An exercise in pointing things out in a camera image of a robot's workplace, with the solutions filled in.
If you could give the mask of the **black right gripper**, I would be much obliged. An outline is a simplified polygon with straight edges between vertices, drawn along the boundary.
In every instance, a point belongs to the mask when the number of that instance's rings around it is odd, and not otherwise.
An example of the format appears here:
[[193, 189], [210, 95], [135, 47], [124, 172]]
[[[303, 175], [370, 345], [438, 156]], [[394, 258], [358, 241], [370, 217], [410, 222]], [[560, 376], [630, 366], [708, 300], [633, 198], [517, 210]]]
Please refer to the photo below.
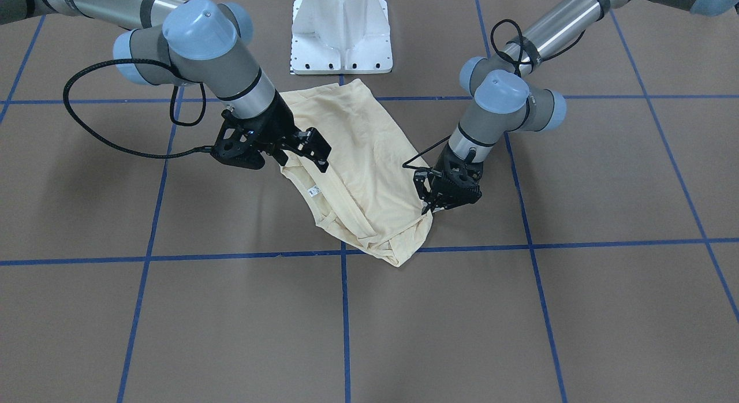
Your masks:
[[263, 161], [262, 153], [275, 161], [287, 161], [285, 150], [289, 150], [314, 163], [321, 173], [329, 169], [330, 143], [315, 127], [298, 130], [292, 111], [279, 94], [274, 95], [266, 111], [245, 120], [242, 127], [251, 131], [247, 137], [247, 154], [251, 161]]

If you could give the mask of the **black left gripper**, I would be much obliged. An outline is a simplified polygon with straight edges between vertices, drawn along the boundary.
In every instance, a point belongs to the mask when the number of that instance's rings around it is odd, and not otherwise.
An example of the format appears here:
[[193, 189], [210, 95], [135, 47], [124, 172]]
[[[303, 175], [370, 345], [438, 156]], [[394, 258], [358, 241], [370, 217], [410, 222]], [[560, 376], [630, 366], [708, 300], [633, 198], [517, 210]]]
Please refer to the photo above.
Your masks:
[[415, 169], [413, 174], [417, 195], [423, 202], [421, 215], [433, 214], [442, 207], [477, 203], [482, 197], [479, 182], [483, 170], [483, 163], [467, 163], [448, 144], [444, 145], [435, 169]]

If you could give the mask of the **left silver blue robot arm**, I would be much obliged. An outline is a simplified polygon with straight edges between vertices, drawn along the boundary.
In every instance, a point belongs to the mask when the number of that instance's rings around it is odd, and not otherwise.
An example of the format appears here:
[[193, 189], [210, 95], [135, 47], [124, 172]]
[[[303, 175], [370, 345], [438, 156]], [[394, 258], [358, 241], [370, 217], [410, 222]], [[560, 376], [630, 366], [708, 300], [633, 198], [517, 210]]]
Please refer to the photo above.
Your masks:
[[[566, 116], [565, 98], [538, 89], [525, 76], [583, 37], [589, 26], [632, 0], [563, 0], [528, 29], [514, 24], [515, 37], [488, 58], [475, 57], [460, 69], [460, 87], [472, 101], [449, 137], [443, 138], [435, 166], [414, 167], [413, 182], [422, 213], [477, 203], [482, 196], [483, 163], [510, 132], [557, 128]], [[702, 16], [718, 16], [737, 0], [646, 0]]]

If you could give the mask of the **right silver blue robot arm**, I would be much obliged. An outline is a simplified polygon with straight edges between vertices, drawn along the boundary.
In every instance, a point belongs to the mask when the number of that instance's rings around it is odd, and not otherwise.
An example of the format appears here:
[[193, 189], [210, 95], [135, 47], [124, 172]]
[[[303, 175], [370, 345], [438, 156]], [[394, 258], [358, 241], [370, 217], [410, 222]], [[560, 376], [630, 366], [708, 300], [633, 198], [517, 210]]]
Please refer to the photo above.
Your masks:
[[118, 66], [135, 84], [198, 85], [224, 104], [223, 123], [214, 145], [202, 152], [224, 164], [261, 169], [264, 156], [281, 166], [288, 151], [307, 158], [321, 172], [331, 147], [314, 128], [301, 131], [292, 111], [247, 48], [251, 17], [237, 3], [211, 0], [2, 0], [2, 23], [44, 14], [66, 14], [107, 21], [125, 29], [114, 42], [113, 59], [81, 70], [65, 85], [63, 102], [70, 116], [72, 85], [94, 70]]

